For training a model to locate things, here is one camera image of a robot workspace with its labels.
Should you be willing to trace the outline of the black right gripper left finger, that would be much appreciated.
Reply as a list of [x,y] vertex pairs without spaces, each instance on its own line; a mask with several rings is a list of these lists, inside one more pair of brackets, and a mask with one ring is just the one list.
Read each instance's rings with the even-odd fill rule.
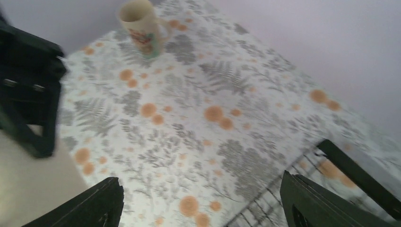
[[23,227],[118,227],[123,200],[119,178],[108,177]]

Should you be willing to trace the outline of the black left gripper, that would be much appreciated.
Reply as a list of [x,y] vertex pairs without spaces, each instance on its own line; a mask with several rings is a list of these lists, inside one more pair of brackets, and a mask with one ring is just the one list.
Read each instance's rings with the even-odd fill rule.
[[64,52],[0,15],[0,128],[31,156],[55,149]]

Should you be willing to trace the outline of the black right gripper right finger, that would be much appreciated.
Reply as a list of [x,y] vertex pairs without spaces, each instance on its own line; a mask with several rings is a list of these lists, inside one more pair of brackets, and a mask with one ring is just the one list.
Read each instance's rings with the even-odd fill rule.
[[285,171],[280,197],[289,227],[391,227],[303,175]]

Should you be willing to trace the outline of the tall floral cream mug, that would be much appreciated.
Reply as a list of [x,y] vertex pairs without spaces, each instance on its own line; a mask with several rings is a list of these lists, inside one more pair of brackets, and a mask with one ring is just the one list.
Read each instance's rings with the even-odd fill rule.
[[159,18],[149,0],[131,0],[118,11],[118,19],[145,59],[158,57],[172,37],[170,24]]

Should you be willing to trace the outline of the short cream mug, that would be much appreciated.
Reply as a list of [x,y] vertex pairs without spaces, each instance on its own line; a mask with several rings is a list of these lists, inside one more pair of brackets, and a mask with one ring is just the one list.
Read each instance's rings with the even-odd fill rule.
[[0,225],[21,227],[88,189],[61,139],[37,159],[0,133]]

